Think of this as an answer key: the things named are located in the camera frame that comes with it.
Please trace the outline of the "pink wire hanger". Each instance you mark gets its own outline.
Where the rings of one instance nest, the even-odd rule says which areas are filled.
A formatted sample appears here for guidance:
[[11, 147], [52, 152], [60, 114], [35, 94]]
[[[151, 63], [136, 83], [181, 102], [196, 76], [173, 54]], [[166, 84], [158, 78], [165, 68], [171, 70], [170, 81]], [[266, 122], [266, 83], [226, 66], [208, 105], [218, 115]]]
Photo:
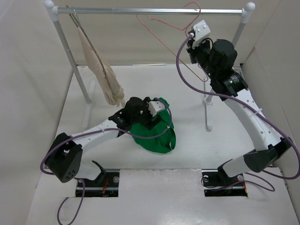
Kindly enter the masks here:
[[[190, 1], [180, 9], [196, 9], [201, 10], [201, 5], [197, 1]], [[200, 17], [199, 12], [196, 15], [192, 15], [192, 19], [183, 19], [183, 22], [170, 22], [170, 19], [165, 20], [163, 16], [155, 15], [135, 15], [137, 21], [162, 45], [169, 54], [176, 59], [177, 50], [175, 50], [176, 41], [184, 40], [188, 37], [188, 29], [190, 29]], [[201, 82], [208, 81], [208, 76], [199, 72], [200, 69], [196, 65], [196, 69], [192, 69], [189, 62], [185, 59], [179, 60], [181, 66], [184, 66], [196, 76]]]

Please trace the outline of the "green t shirt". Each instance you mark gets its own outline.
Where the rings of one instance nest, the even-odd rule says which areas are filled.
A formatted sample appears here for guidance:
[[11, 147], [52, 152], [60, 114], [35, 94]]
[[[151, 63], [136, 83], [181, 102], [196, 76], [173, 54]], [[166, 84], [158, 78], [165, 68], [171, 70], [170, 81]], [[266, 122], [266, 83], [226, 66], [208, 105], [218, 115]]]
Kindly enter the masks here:
[[167, 154], [176, 147], [176, 134], [174, 131], [173, 117], [169, 108], [159, 112], [152, 121], [159, 119], [153, 129], [149, 130], [142, 123], [134, 124], [130, 130], [134, 141], [144, 149]]

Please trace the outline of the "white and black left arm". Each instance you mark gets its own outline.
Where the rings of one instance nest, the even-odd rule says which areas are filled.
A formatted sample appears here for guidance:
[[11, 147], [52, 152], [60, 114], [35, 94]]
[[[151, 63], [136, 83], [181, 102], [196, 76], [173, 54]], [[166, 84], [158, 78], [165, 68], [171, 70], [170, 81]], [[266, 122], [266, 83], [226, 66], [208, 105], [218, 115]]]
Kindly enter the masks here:
[[152, 130], [160, 122], [155, 116], [165, 109], [165, 105], [158, 99], [131, 97], [124, 108], [101, 124], [75, 135], [59, 134], [42, 164], [62, 183], [82, 178], [99, 186], [105, 179], [104, 169], [96, 161], [83, 163], [83, 154], [108, 140], [129, 133], [134, 124]]

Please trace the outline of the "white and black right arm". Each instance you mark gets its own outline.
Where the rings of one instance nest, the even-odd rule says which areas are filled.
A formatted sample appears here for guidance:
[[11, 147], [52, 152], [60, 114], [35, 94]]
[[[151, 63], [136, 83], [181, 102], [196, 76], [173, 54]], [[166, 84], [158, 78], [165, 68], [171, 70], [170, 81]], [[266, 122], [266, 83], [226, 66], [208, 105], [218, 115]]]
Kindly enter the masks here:
[[217, 180], [226, 185], [241, 173], [261, 172], [281, 158], [291, 147], [287, 138], [264, 122], [265, 116], [252, 98], [248, 84], [233, 69], [237, 58], [234, 45], [225, 39], [211, 42], [204, 38], [199, 44], [187, 43], [191, 62], [198, 64], [210, 78], [212, 90], [235, 113], [250, 136], [254, 149], [218, 167]]

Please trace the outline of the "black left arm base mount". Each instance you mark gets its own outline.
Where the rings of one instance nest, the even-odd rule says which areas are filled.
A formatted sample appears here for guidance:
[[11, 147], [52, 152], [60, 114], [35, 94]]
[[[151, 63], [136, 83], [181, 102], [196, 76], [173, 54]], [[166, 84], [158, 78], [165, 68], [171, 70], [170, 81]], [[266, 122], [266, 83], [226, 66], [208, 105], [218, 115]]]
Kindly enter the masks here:
[[119, 169], [105, 169], [97, 161], [91, 164], [83, 164], [77, 174], [78, 180], [75, 188], [75, 196], [81, 197], [118, 197], [119, 194]]

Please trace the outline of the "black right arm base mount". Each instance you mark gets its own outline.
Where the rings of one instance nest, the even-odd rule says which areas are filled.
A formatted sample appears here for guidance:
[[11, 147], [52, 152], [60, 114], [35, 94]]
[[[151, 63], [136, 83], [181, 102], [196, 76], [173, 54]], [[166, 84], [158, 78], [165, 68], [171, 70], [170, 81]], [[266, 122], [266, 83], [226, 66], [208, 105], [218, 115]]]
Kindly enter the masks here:
[[248, 196], [242, 173], [234, 177], [221, 178], [218, 170], [202, 170], [201, 184], [205, 197]]

